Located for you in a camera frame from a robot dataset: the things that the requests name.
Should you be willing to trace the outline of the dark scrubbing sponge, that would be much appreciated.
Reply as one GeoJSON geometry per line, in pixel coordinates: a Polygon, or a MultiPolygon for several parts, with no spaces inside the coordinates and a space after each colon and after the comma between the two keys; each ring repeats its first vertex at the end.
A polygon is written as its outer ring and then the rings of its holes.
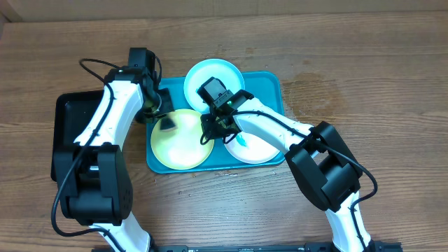
{"type": "Polygon", "coordinates": [[[173,131],[176,129],[177,129],[176,124],[169,116],[165,116],[160,120],[160,131],[161,132],[170,132],[170,131],[173,131]]]}

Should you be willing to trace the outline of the white plate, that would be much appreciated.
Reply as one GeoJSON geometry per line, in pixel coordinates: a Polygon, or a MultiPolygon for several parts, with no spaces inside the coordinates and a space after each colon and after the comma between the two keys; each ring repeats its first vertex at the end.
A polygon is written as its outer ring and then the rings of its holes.
{"type": "Polygon", "coordinates": [[[253,165],[270,161],[280,153],[266,141],[245,132],[238,133],[225,148],[237,160],[253,165]]]}

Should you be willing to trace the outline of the yellow-green plate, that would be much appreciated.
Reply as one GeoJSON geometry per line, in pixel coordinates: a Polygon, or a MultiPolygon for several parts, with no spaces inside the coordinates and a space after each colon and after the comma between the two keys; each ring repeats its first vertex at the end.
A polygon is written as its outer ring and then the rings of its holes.
{"type": "Polygon", "coordinates": [[[202,164],[211,154],[214,141],[200,143],[202,135],[201,113],[187,108],[175,110],[168,115],[177,129],[160,131],[158,120],[150,134],[150,148],[162,165],[174,170],[192,169],[202,164]]]}

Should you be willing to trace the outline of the light blue plate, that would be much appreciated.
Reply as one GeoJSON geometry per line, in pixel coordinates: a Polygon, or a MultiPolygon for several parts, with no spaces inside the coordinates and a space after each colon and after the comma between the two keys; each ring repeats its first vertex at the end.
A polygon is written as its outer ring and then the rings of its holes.
{"type": "Polygon", "coordinates": [[[206,59],[197,63],[187,73],[183,91],[189,105],[201,114],[208,113],[209,107],[197,94],[197,90],[211,77],[219,79],[233,93],[246,89],[241,71],[229,61],[206,59]]]}

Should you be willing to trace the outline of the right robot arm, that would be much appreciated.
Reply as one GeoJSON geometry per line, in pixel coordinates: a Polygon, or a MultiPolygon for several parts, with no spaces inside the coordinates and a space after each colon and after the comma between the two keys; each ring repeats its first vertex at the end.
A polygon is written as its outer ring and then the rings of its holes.
{"type": "Polygon", "coordinates": [[[364,201],[359,164],[337,130],[326,122],[302,124],[276,113],[251,93],[198,90],[209,106],[202,141],[249,133],[282,152],[302,194],[325,212],[338,251],[373,251],[359,209],[364,201]]]}

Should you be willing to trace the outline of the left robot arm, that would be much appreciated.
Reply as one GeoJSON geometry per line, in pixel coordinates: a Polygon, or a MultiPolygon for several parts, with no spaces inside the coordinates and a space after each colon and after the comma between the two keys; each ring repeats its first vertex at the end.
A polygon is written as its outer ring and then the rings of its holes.
{"type": "Polygon", "coordinates": [[[161,71],[152,66],[114,66],[101,79],[104,91],[89,120],[71,142],[54,147],[57,194],[50,221],[62,237],[100,234],[112,251],[149,251],[151,236],[132,213],[133,188],[122,147],[134,118],[172,109],[169,91],[160,90],[161,71]]]}

